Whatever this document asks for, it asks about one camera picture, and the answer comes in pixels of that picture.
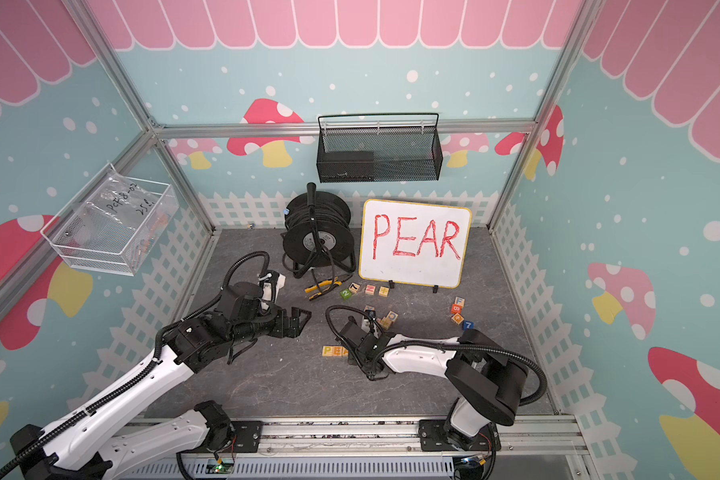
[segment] gray floor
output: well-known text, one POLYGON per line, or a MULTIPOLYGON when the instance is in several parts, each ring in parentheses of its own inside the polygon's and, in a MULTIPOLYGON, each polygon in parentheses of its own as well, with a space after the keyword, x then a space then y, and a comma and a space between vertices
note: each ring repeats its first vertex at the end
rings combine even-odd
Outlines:
MULTIPOLYGON (((254 250, 267 251, 271 256, 269 267, 285 273, 280 264, 283 231, 221 230, 192 308, 213 298, 232 262, 254 250)), ((353 233, 359 251, 360 229, 353 233)), ((338 344, 326 325, 324 312, 327 306, 341 303, 357 308, 371 305, 381 316, 390 310, 400 315, 392 331, 416 338, 445 339, 461 335, 461 327, 451 321, 449 312, 454 297, 461 296, 466 299, 464 318, 474 322, 475 328, 503 348, 534 358, 487 229, 472 229, 464 260, 458 288, 440 289, 433 294, 432 288, 398 284, 384 298, 378 295, 378 287, 384 283, 364 281, 355 274, 350 282, 376 285, 377 293, 358 294, 346 302, 338 290, 308 302, 304 288, 312 283, 311 276, 296 280, 288 274, 277 303, 313 312, 299 338, 263 337, 232 365, 218 360, 166 393, 146 414, 174 417, 198 402, 216 400, 236 417, 446 415, 458 396, 447 379, 402 373, 370 382, 356 366, 347 364, 346 358, 323 357, 323 346, 338 344)), ((238 270, 232 282, 255 282, 260 268, 259 259, 251 260, 238 270)), ((329 267, 317 270, 319 279, 330 276, 329 267)), ((346 316, 333 317, 333 321, 341 328, 346 316)), ((535 376, 529 374, 525 393, 535 390, 536 385, 535 376)), ((551 414, 553 409, 545 396, 521 407, 518 413, 551 414)))

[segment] white wire basket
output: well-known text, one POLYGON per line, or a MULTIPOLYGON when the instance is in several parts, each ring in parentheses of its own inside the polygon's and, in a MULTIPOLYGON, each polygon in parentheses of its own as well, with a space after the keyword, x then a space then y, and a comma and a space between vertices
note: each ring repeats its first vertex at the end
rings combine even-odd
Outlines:
POLYGON ((93 193, 62 216, 74 199, 65 205, 40 233, 72 268, 134 276, 179 203, 170 184, 107 168, 93 193))

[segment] whiteboard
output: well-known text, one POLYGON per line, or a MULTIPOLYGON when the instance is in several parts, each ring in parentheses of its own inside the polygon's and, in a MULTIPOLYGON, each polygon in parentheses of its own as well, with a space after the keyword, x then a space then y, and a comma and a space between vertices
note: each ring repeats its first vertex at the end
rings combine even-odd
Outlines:
POLYGON ((360 277, 455 288, 471 224, 469 208, 367 200, 360 277))

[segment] pliers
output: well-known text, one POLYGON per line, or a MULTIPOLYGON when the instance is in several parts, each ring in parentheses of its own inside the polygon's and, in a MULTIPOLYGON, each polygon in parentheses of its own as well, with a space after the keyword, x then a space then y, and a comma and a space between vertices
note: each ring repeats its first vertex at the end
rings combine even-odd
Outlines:
POLYGON ((314 299, 319 298, 323 294, 330 292, 337 286, 341 286, 342 283, 345 283, 347 280, 349 280, 351 278, 352 278, 352 274, 339 275, 339 276, 336 276, 333 278, 333 282, 331 282, 330 280, 324 280, 324 281, 318 283, 317 285, 312 285, 309 288, 305 288, 304 293, 314 292, 315 290, 320 290, 321 288, 323 288, 325 286, 328 288, 328 290, 319 291, 319 292, 315 293, 314 295, 310 296, 309 301, 312 301, 314 299))

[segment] cable reel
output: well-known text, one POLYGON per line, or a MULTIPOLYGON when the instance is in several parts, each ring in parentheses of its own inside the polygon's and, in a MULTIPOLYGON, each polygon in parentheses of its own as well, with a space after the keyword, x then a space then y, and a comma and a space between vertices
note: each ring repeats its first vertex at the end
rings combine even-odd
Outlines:
POLYGON ((334 194, 316 191, 307 184, 307 193, 291 200, 286 210, 282 249, 294 263, 289 269, 301 278, 311 267, 330 266, 355 271, 355 237, 349 230, 352 212, 334 194), (350 265, 342 262, 350 259, 350 265))

